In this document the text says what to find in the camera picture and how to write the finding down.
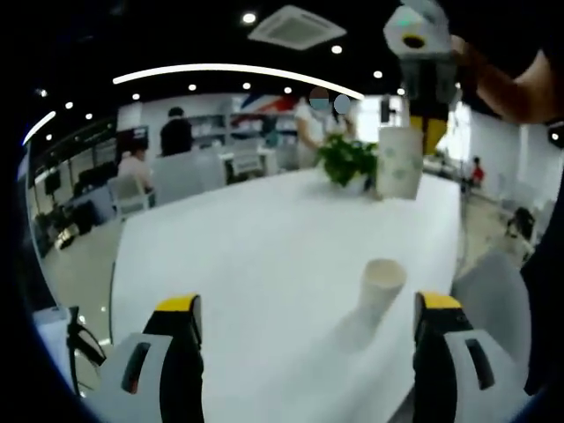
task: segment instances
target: desk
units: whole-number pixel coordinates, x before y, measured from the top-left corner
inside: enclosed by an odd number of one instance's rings
[[[459,179],[460,169],[455,166],[446,164],[443,165],[441,162],[433,161],[429,159],[423,159],[423,171],[431,174],[439,174],[444,172],[448,174],[453,180]]]
[[[82,196],[72,198],[65,205],[78,206],[87,202],[92,202],[96,212],[97,221],[95,225],[104,223],[115,218],[114,202],[107,185],[93,189]]]
[[[455,276],[459,195],[423,175],[416,201],[376,202],[312,169],[133,216],[116,259],[115,342],[158,302],[198,292],[207,423],[388,421],[413,384],[414,293],[449,293]],[[400,262],[408,281],[371,343],[336,353],[323,340],[378,257]]]
[[[267,176],[273,176],[278,174],[278,161],[276,158],[276,150],[271,148],[258,148],[258,154],[263,158],[264,163],[264,172]],[[224,161],[233,160],[233,150],[229,149],[229,147],[222,147],[219,153],[219,158]]]

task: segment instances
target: person in black shirt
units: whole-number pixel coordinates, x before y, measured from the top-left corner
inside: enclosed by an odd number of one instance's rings
[[[189,152],[193,143],[192,125],[184,117],[184,110],[171,108],[168,111],[168,123],[160,130],[162,157]]]
[[[478,96],[502,118],[515,123],[564,120],[564,43],[559,11],[547,0],[529,2],[531,24],[524,28],[539,37],[539,50],[523,75],[513,79],[492,66],[465,40],[454,36],[453,48],[460,64],[472,76]],[[553,218],[535,253],[521,273],[529,292],[532,346],[529,379],[525,389],[534,394],[561,370],[564,319],[561,309],[564,259],[564,189]]]

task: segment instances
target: white chair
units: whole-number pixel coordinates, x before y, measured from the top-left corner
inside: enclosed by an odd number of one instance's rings
[[[452,295],[475,329],[483,329],[511,356],[523,386],[531,354],[529,292],[509,256],[491,251],[455,281]]]
[[[241,140],[234,144],[232,166],[235,177],[263,174],[263,163],[258,153],[257,139]]]
[[[513,198],[517,203],[517,207],[524,207],[525,209],[532,211],[535,204],[536,192],[537,191],[528,183],[518,181],[513,193]]]
[[[118,219],[126,219],[132,214],[149,210],[149,197],[143,185],[133,174],[125,174],[108,180]]]
[[[196,156],[200,151],[157,158],[152,163],[152,183],[158,205],[172,203],[204,192]]]
[[[550,223],[550,219],[554,213],[555,205],[556,202],[554,202],[553,200],[548,200],[536,217],[535,226],[533,227],[531,236],[532,245],[536,245],[537,242],[539,242],[542,236],[545,234],[546,229],[548,228],[548,224]]]
[[[225,162],[216,148],[222,147],[208,148],[194,155],[198,180],[203,191],[223,188],[227,184]]]
[[[509,220],[517,210],[517,204],[513,198],[513,190],[509,187],[504,174],[498,175],[497,203],[500,208],[500,217]]]

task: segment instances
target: person in red shirt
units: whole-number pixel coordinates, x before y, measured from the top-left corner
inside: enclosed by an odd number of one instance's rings
[[[486,172],[484,172],[484,169],[479,164],[479,157],[475,157],[474,169],[472,170],[472,175],[471,175],[471,186],[477,188],[481,187],[485,176],[486,176]]]

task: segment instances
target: black ceiling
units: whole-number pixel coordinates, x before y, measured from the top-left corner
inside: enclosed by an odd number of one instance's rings
[[[442,0],[452,26],[472,41],[493,62],[512,75],[523,71],[537,49],[522,2],[525,0]],[[393,93],[399,87],[397,59],[388,50],[382,28],[397,7],[397,0],[376,2],[292,4],[317,13],[342,26],[347,35],[336,41],[341,55],[330,52],[332,42],[298,52],[248,41],[252,29],[240,22],[245,11],[258,19],[285,2],[234,1],[134,1],[86,0],[82,2],[40,2],[26,11],[25,52],[20,62],[26,84],[21,97],[26,103],[26,120],[33,124],[48,111],[57,118],[48,132],[61,137],[85,124],[85,113],[95,117],[111,115],[120,104],[130,102],[132,93],[143,100],[188,93],[235,92],[243,82],[253,90],[282,93],[291,85],[293,93],[307,93],[311,87],[280,78],[232,72],[188,72],[139,79],[112,85],[112,78],[132,71],[181,63],[240,63],[296,71],[346,86],[364,94]],[[379,70],[384,78],[373,78]],[[47,98],[34,90],[44,88]],[[67,111],[63,105],[73,101]],[[476,98],[465,101],[482,112],[486,107]],[[22,137],[25,127],[22,126]],[[44,137],[37,137],[44,142]]]

